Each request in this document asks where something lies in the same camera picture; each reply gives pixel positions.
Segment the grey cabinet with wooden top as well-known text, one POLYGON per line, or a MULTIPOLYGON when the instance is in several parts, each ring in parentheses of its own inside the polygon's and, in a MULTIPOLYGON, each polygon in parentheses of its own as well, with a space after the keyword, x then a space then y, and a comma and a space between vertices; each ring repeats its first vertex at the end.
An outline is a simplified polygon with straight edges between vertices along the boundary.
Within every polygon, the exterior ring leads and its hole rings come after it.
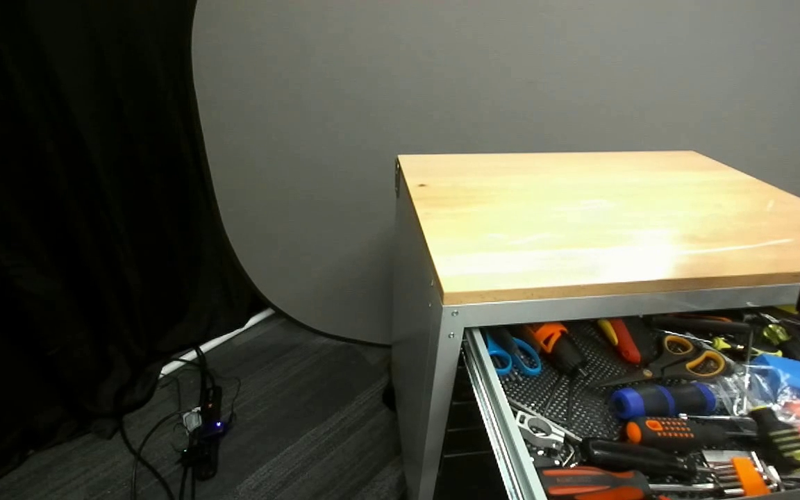
POLYGON ((789 304, 800 197, 692 149, 438 152, 396 160, 392 386, 412 500, 434 500, 455 370, 476 371, 499 477, 544 500, 489 325, 789 304))

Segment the blue handled scissors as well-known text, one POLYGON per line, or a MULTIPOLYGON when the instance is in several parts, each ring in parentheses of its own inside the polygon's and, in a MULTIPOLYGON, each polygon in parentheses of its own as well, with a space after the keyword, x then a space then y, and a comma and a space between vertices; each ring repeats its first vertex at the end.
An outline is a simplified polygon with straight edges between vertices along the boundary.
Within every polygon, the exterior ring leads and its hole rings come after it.
POLYGON ((489 332, 485 353, 499 377, 507 374, 537 377, 542 371, 542 359, 537 347, 514 332, 503 331, 489 332))

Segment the orange black handled tool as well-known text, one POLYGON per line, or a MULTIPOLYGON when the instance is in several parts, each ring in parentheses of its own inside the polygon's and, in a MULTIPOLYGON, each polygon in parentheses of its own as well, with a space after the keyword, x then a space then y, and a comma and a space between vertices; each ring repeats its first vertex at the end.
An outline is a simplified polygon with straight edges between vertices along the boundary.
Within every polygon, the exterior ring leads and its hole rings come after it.
POLYGON ((641 417, 626 422, 621 436, 663 450, 734 450, 753 445, 759 429, 744 418, 641 417))

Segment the blue black handled screwdriver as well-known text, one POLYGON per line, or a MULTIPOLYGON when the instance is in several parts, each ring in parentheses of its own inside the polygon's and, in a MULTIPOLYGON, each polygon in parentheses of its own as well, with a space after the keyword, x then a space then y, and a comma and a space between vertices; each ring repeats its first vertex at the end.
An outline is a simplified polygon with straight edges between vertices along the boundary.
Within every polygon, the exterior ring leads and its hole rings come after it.
POLYGON ((716 413, 720 409, 721 403, 707 382, 621 386, 610 395, 610 411, 620 418, 716 413))

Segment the red handled screwdriver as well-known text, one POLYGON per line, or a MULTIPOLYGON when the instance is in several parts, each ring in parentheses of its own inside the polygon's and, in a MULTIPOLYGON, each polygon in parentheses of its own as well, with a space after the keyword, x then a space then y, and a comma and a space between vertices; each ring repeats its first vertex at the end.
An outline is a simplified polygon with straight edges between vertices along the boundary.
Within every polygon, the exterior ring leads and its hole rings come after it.
POLYGON ((641 349, 621 318, 599 318, 596 328, 605 332, 621 360, 632 367, 641 364, 641 349))

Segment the open grey tool drawer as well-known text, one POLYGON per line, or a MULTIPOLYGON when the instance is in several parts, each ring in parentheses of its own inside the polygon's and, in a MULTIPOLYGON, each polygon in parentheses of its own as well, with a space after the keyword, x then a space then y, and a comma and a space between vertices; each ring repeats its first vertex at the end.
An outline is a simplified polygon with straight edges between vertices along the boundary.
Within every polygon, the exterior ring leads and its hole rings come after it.
POLYGON ((506 500, 800 500, 800 315, 492 325, 463 338, 506 500))

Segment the black curtain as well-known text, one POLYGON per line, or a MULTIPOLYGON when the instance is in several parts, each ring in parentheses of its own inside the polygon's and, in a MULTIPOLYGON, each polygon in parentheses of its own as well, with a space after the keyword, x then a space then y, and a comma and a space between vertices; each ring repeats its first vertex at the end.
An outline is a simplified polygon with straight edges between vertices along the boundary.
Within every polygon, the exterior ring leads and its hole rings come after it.
POLYGON ((0 474, 263 309, 213 197, 198 0, 0 0, 0 474))

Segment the grey round backdrop panel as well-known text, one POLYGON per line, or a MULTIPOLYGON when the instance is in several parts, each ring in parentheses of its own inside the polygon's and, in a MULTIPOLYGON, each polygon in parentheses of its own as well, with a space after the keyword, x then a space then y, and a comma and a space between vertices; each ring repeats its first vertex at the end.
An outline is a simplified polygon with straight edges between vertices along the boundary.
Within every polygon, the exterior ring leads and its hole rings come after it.
POLYGON ((263 296, 388 321, 402 152, 699 149, 800 195, 800 0, 199 0, 205 149, 263 296))

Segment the black power strip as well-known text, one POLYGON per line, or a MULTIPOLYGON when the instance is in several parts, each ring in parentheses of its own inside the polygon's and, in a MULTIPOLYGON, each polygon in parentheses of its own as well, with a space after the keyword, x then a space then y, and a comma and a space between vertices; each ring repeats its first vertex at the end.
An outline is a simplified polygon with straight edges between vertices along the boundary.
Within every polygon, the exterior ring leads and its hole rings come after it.
POLYGON ((219 386, 202 392, 198 417, 199 422, 189 429, 184 460, 194 479, 210 479, 219 472, 219 440, 228 434, 219 386))

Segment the orange black screwdriver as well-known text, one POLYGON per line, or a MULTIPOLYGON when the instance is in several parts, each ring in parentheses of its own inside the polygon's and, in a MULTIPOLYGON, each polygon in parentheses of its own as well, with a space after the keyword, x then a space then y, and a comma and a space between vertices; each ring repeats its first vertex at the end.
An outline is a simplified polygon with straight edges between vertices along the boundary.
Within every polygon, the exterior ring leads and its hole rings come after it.
POLYGON ((527 328, 527 336, 538 347, 538 353, 570 377, 585 377, 585 354, 581 347, 570 338, 570 331, 563 321, 538 321, 527 328))

